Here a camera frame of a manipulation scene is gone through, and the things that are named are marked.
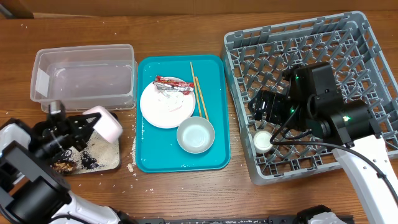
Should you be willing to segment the pink bowl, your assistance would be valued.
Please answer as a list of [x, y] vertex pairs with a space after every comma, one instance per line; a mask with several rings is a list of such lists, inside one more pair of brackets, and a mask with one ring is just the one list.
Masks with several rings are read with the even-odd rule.
[[94, 113], [101, 115], [100, 119], [93, 126], [94, 130], [109, 143], [117, 141], [123, 132], [119, 121], [102, 106], [95, 106], [83, 112], [84, 115]]

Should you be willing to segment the brown food scrap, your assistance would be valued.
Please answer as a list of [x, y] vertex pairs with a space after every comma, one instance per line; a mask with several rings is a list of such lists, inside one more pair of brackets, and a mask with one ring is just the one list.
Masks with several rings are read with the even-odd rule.
[[71, 174], [76, 170], [77, 164], [73, 161], [57, 161], [52, 168], [61, 174]]

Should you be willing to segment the white cup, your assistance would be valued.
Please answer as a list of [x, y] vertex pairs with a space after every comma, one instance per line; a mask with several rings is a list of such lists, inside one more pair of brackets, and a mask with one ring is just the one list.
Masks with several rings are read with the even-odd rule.
[[253, 143], [258, 154], [265, 154], [269, 152], [273, 145], [271, 144], [272, 134], [268, 131], [260, 130], [254, 133]]

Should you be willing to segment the wooden chopstick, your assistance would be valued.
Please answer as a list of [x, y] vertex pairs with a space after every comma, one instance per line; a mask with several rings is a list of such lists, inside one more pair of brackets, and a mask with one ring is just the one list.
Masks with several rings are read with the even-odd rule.
[[196, 77], [196, 76], [195, 76], [195, 81], [196, 81], [197, 88], [198, 88], [198, 91], [199, 91], [199, 96], [200, 96], [200, 99], [201, 99], [201, 103], [202, 103], [202, 107], [203, 107], [203, 110], [204, 110], [205, 118], [209, 121], [209, 117], [208, 117], [208, 113], [207, 113], [204, 97], [203, 97], [203, 94], [202, 94], [202, 91], [201, 91], [201, 86], [200, 86], [198, 77]]
[[200, 100], [199, 100], [199, 97], [198, 97], [198, 88], [197, 88], [197, 83], [196, 83], [196, 76], [194, 74], [192, 62], [190, 62], [190, 68], [191, 68], [191, 73], [192, 73], [192, 79], [193, 79], [193, 84], [194, 84], [194, 93], [195, 93], [195, 99], [197, 101], [198, 112], [199, 112], [199, 116], [202, 117]]

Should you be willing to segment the red foil snack wrapper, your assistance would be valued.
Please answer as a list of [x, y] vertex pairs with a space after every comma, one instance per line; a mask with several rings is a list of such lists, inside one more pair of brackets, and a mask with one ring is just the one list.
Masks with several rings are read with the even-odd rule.
[[194, 90], [194, 83], [186, 83], [171, 78], [165, 78], [159, 75], [156, 76], [153, 84], [160, 91], [177, 91], [183, 93], [184, 95], [188, 95]]

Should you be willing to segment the grey-green bowl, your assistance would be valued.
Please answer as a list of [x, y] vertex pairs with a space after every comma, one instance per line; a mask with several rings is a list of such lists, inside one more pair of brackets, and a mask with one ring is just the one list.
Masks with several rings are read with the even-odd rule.
[[215, 140], [215, 129], [205, 118], [192, 116], [184, 120], [177, 128], [177, 142], [191, 154], [203, 153]]

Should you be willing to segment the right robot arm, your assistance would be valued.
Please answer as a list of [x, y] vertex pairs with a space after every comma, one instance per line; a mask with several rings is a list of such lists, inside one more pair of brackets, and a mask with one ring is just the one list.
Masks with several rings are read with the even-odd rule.
[[323, 146], [348, 176], [370, 223], [397, 223], [397, 176], [381, 127], [362, 100], [346, 103], [328, 62], [282, 72], [287, 93], [260, 90], [248, 103], [256, 120], [279, 125], [271, 146]]

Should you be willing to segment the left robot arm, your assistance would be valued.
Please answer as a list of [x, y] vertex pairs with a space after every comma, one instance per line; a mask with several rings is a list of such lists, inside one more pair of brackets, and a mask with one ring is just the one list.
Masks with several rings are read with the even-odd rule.
[[30, 128], [9, 119], [1, 126], [1, 215], [11, 223], [136, 223], [128, 214], [77, 195], [49, 164], [69, 147], [84, 149], [95, 125], [114, 113], [48, 114]]

